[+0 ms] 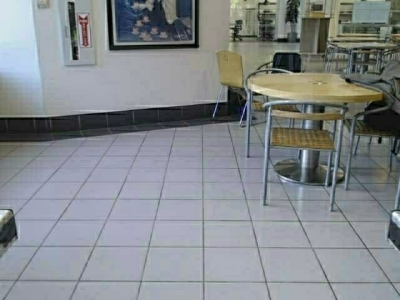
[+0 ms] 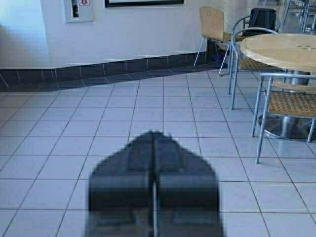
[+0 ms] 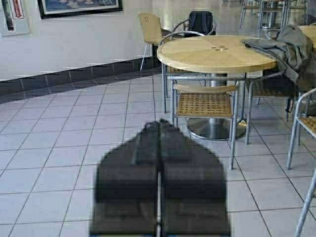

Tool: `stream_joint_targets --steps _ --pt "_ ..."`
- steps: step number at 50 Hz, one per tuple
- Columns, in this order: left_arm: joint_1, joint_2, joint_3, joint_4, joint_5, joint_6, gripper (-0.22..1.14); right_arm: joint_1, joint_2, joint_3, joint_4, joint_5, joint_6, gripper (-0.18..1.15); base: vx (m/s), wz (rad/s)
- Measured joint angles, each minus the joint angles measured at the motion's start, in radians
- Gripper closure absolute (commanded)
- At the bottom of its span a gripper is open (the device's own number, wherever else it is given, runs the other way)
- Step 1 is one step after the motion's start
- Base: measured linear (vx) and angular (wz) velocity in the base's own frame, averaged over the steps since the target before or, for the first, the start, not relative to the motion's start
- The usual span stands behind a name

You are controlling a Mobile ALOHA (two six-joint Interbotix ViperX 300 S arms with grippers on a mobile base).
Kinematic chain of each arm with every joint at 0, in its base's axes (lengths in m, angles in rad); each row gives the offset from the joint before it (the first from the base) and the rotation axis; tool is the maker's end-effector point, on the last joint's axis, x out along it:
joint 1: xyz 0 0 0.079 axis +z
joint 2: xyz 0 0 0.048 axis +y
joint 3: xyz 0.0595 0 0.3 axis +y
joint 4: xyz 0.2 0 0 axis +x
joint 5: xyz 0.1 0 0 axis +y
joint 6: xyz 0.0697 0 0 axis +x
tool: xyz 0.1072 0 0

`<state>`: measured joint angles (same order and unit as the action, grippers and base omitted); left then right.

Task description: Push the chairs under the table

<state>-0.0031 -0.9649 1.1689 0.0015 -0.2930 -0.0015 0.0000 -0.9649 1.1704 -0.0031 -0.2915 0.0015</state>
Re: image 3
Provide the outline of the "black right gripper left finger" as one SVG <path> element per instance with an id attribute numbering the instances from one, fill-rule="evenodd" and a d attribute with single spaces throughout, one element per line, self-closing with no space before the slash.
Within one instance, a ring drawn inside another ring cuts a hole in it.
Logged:
<path id="1" fill-rule="evenodd" d="M 155 235 L 159 123 L 110 150 L 95 175 L 90 235 Z"/>

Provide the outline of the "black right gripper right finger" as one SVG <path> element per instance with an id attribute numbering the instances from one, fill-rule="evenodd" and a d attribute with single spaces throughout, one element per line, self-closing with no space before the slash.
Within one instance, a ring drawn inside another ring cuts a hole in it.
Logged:
<path id="1" fill-rule="evenodd" d="M 225 171 L 218 157 L 159 121 L 164 235 L 230 235 Z"/>

